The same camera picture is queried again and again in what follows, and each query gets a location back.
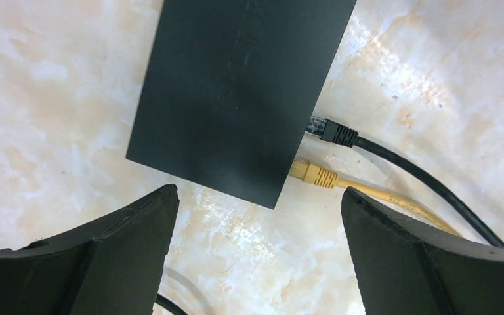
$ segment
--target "black cable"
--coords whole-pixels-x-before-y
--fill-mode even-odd
[[[310,121],[315,121],[319,126],[319,118],[313,117]],[[386,159],[387,161],[399,166],[406,172],[410,173],[421,182],[426,184],[431,190],[444,198],[490,245],[504,248],[503,241],[490,229],[465,203],[460,200],[449,188],[445,187],[428,172],[414,165],[402,156],[376,144],[368,139],[358,136],[358,132],[354,129],[343,126],[331,120],[325,121],[325,127],[321,135],[317,135],[324,141],[348,146],[349,148],[357,146],[376,156]]]
[[[157,294],[156,303],[161,305],[165,310],[169,311],[172,315],[187,315],[178,305],[173,301],[164,297],[163,295]]]

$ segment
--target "marble surface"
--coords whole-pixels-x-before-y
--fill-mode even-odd
[[[363,314],[341,190],[289,178],[272,211],[124,159],[160,9],[0,0],[0,248],[173,182],[181,204],[160,292],[189,313]],[[358,0],[315,114],[423,166],[504,240],[504,1]],[[412,197],[482,242],[376,157],[308,137],[298,155]]]

